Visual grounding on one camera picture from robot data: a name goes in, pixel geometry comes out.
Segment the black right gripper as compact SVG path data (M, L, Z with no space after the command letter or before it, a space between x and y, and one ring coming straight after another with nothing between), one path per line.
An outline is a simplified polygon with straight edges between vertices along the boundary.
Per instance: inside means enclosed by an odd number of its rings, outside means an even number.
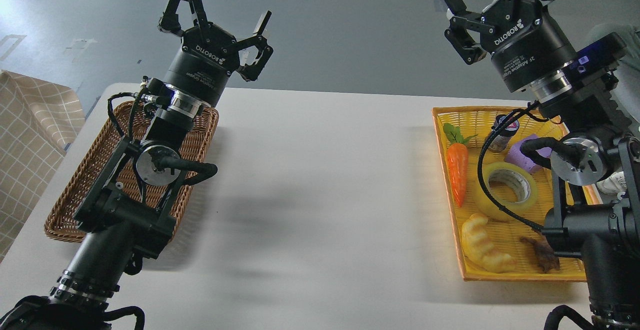
M443 1L452 14L445 38L468 65L490 53L510 92L521 91L578 55L541 0L494 0L482 14L469 11L464 0ZM482 48L469 30L482 34Z

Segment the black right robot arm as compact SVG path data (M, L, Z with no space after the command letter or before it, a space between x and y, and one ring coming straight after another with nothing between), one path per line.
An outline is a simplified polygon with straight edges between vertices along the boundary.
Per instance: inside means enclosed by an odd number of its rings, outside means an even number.
M567 135L522 143L521 152L551 170L553 207L544 225L499 210L540 231L554 254L581 259L589 289L588 321L565 305L544 328L564 318L583 330L639 328L639 140L631 120L611 97L624 57L622 37L611 32L575 50L551 18L554 0L494 0L480 13L463 0L443 0L451 12L445 37L467 64L486 55L510 92L532 91L535 101L510 112L498 132L537 109L559 117Z

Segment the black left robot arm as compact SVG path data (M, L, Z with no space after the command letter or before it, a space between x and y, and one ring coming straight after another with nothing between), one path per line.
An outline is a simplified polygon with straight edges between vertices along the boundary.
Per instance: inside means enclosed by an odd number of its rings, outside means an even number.
M179 191L217 173L217 166L190 161L180 152L197 116L215 108L234 72L258 78L273 48L263 32L271 12L252 36L235 36L209 21L202 0L169 0L158 28L182 46L164 80L142 78L137 92L107 101L119 135L109 159L75 209L85 232L80 248L46 296L27 296L1 319L3 330L109 330L139 307L108 310L121 276L137 275L144 259L157 259L178 221L170 214Z

